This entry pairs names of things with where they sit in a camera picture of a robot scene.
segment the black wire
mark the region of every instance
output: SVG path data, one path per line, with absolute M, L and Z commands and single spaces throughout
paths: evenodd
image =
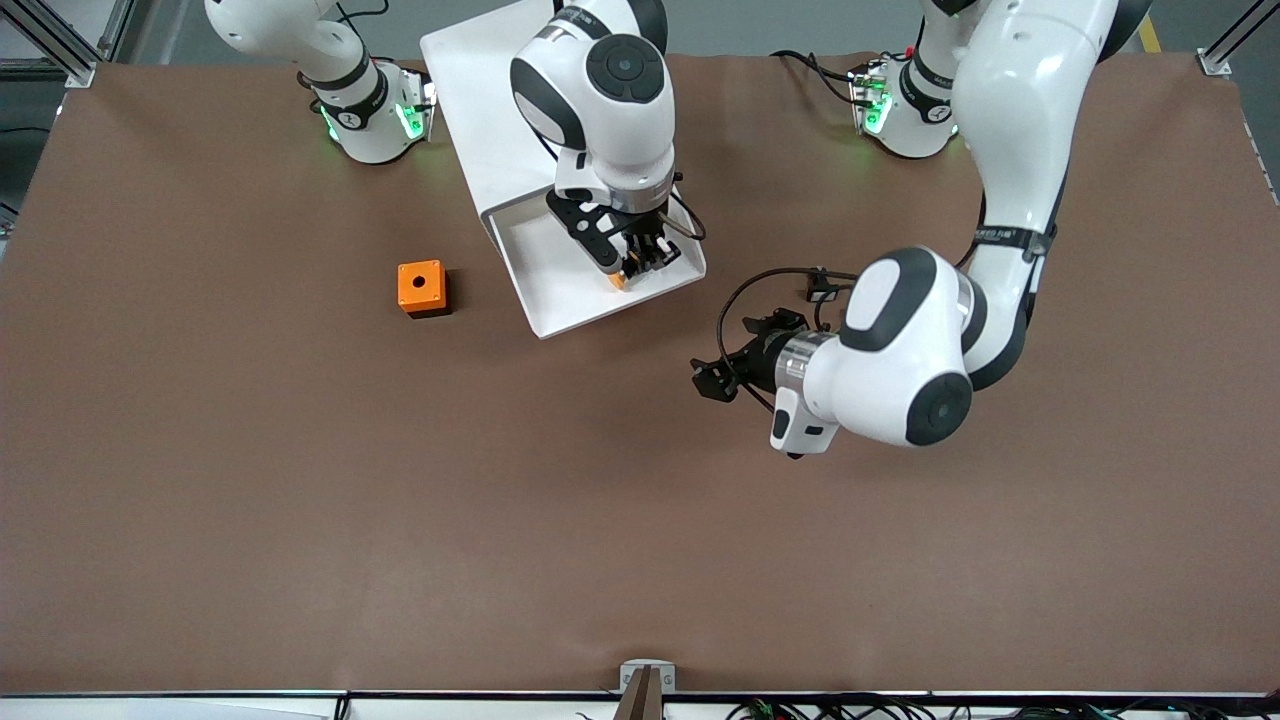
M 543 137 L 543 133 L 540 133 L 540 132 L 535 132 L 535 133 L 534 133 L 534 137 L 536 137 L 536 138 L 538 138 L 538 142 L 541 142 L 541 143 L 543 143 L 543 147 L 545 147 L 545 149 L 547 149 L 547 154 L 548 154 L 548 155 L 550 155 L 550 156 L 552 156 L 552 159 L 553 159 L 553 160 L 556 160 L 556 161 L 558 163 L 558 161 L 559 161 L 559 155 L 557 155 L 557 154 L 556 154 L 556 151 L 554 151 L 554 150 L 552 150 L 552 146 L 550 146 L 550 143 L 549 143 L 549 142 L 547 142 L 547 138 L 545 138 L 545 137 Z
M 813 329 L 818 332 L 827 332 L 827 328 L 822 324 L 822 304 L 828 300 L 835 300 L 840 295 L 840 291 L 833 290 L 818 299 L 818 302 L 813 304 Z
M 360 35 L 360 31 L 356 29 L 356 23 L 351 22 L 351 15 L 347 14 L 347 10 L 342 9 L 342 3 L 334 3 L 334 5 L 338 8 L 338 17 L 339 17 L 339 19 L 342 22 L 347 23 L 347 27 L 349 27 L 351 31 L 356 33 L 356 37 L 360 38 L 360 44 L 364 45 L 365 36 Z
M 810 70 L 815 73 L 822 73 L 829 77 L 831 79 L 841 79 L 841 81 L 849 79 L 849 76 L 846 74 L 841 74 L 837 73 L 836 70 L 819 65 L 818 56 L 814 55 L 813 53 L 809 53 L 808 55 L 801 55 L 795 50 L 778 50 L 777 53 L 771 53 L 769 58 L 795 58 L 796 60 L 800 60 L 801 63 L 808 65 Z
M 686 213 L 689 213 L 689 222 L 696 225 L 694 228 L 694 234 L 689 236 L 689 240 L 696 240 L 698 242 L 707 240 L 707 225 L 703 224 L 703 219 L 698 217 L 698 213 L 694 213 L 694 209 L 675 192 L 672 192 L 671 196 L 676 199 L 676 202 L 680 202 L 680 206 L 684 208 Z
M 383 6 L 378 10 L 360 10 L 358 13 L 351 13 L 348 18 L 371 18 L 374 15 L 385 15 L 387 10 L 392 9 L 390 0 L 383 0 Z
M 888 715 L 893 720 L 902 720 L 901 717 L 899 717 L 897 712 L 893 712 L 892 708 L 890 708 L 887 706 L 883 706 L 883 705 L 876 705 L 876 706 L 870 707 L 869 710 L 859 712 L 858 715 L 854 715 L 852 712 L 849 712 L 849 717 L 850 717 L 850 720 L 865 720 L 868 716 L 874 715 L 877 712 L 883 712 L 884 715 Z
M 975 250 L 978 250 L 978 242 L 977 241 L 970 242 L 969 243 L 969 250 L 964 251 L 964 255 L 960 256 L 960 260 L 957 260 L 954 266 L 960 268 L 961 265 L 964 265 L 965 263 L 968 263 L 970 259 L 973 259 L 973 254 L 974 254 Z
M 818 77 L 822 78 L 822 83 L 826 85 L 827 90 L 829 90 L 831 94 L 835 95 L 836 97 L 840 97 L 842 101 L 845 101 L 845 102 L 847 102 L 850 105 L 856 105 L 859 108 L 870 108 L 872 106 L 872 104 L 868 102 L 868 101 L 865 101 L 865 100 L 855 100 L 852 97 L 846 96 L 844 92 L 841 92 L 840 90 L 837 90 L 835 85 L 831 85 L 832 79 L 840 79 L 840 81 L 844 81 L 844 82 L 849 82 L 849 74 L 847 73 L 846 74 L 840 74 L 840 73 L 837 73 L 837 72 L 835 72 L 832 69 L 828 69 L 828 68 L 824 68 L 824 67 L 819 65 L 818 64 L 818 56 L 814 55 L 813 53 L 809 53 L 809 55 L 805 56 L 805 55 L 801 55 L 801 54 L 796 53 L 795 50 L 778 50 L 777 53 L 771 53 L 769 56 L 771 58 L 796 58 L 801 63 L 804 63 L 806 68 L 809 68 L 810 70 L 818 73 Z
M 908 714 L 911 715 L 913 717 L 916 716 L 915 712 L 913 712 L 913 708 L 914 708 L 918 712 L 923 712 L 924 716 L 928 717 L 929 720 L 938 720 L 937 715 L 934 715 L 932 710 L 929 710 L 928 707 L 924 707 L 923 705 L 911 702 L 909 700 L 901 700 L 901 698 L 888 698 L 888 700 L 890 700 L 890 702 L 895 702 L 895 703 L 902 706 L 904 708 L 906 708 Z
M 800 712 L 800 708 L 794 705 L 780 705 L 778 707 L 794 715 L 796 720 L 812 720 L 808 715 Z
M 739 296 L 746 292 L 746 288 L 763 281 L 764 278 L 772 278 L 774 275 L 810 275 L 818 272 L 824 273 L 827 277 L 842 281 L 858 282 L 858 275 L 852 273 L 836 273 L 833 270 L 819 270 L 818 268 L 773 268 L 769 270 L 764 270 L 763 273 L 756 273 L 750 278 L 748 278 L 745 282 L 742 282 L 742 284 L 737 286 L 737 290 L 735 290 L 728 296 L 728 300 L 724 301 L 724 306 L 721 307 L 719 315 L 716 316 L 716 348 L 719 350 L 721 363 L 724 364 L 724 368 L 728 370 L 730 377 L 732 377 L 733 380 L 737 382 L 737 384 L 748 392 L 748 395 L 754 397 L 755 401 L 759 402 L 769 413 L 773 413 L 773 404 L 771 404 L 768 400 L 764 400 L 764 396 L 762 396 L 759 392 L 756 392 L 754 387 L 746 383 L 742 379 L 742 377 L 737 374 L 737 370 L 733 369 L 733 365 L 731 365 L 728 361 L 728 351 L 724 350 L 724 318 L 728 316 L 728 311 L 733 307 L 733 302 L 739 299 Z

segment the small orange object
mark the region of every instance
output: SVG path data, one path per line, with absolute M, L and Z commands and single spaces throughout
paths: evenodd
M 439 260 L 401 265 L 396 287 L 399 290 L 401 310 L 410 318 L 435 318 L 453 311 L 449 306 L 449 277 Z

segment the table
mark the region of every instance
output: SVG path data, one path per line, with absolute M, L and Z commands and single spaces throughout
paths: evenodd
M 791 461 L 689 382 L 727 293 L 959 258 L 980 187 L 792 63 L 671 68 L 708 277 L 549 341 L 447 133 L 351 163 L 283 67 L 73 91 L 0 264 L 0 691 L 1271 689 L 1280 218 L 1234 86 L 1100 68 L 1018 368 L 941 446 Z M 396 307 L 425 258 L 452 316 Z

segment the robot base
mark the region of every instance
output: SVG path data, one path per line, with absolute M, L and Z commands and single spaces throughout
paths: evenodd
M 393 63 L 376 60 L 376 65 L 387 76 L 390 92 L 364 129 L 348 129 L 340 118 L 324 113 L 329 137 L 352 160 L 366 165 L 397 160 L 416 142 L 429 140 L 435 119 L 433 83 L 424 83 L 416 72 L 403 70 Z
M 957 128 L 951 120 L 951 109 L 941 122 L 927 123 L 900 91 L 899 77 L 910 60 L 884 60 L 873 65 L 868 74 L 872 78 L 884 78 L 884 90 L 876 92 L 855 87 L 855 96 L 876 102 L 874 108 L 854 108 L 854 123 L 858 131 L 884 147 L 893 155 L 906 159 L 920 159 L 937 155 Z

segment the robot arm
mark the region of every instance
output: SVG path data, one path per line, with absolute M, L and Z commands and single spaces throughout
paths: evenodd
M 297 63 L 329 135 L 361 163 L 394 160 L 426 136 L 434 87 L 394 63 L 374 61 L 349 27 L 320 18 L 334 0 L 205 0 L 224 42 Z
M 758 327 L 773 334 L 749 346 L 756 357 L 730 372 L 695 361 L 703 395 L 731 400 L 735 380 L 776 391 L 777 450 L 822 452 L 837 427 L 900 446 L 940 442 L 964 421 L 974 389 L 1021 352 L 1076 111 L 1116 0 L 1002 0 L 970 12 L 983 14 L 957 53 L 951 106 L 986 210 L 966 272 L 924 247 L 893 251 L 854 284 L 838 334 L 780 332 L 767 318 Z M 713 392 L 708 373 L 727 379 L 718 383 L 727 392 Z
M 663 232 L 676 105 L 660 0 L 566 5 L 511 63 L 516 106 L 559 147 L 548 206 L 622 284 L 680 256 Z

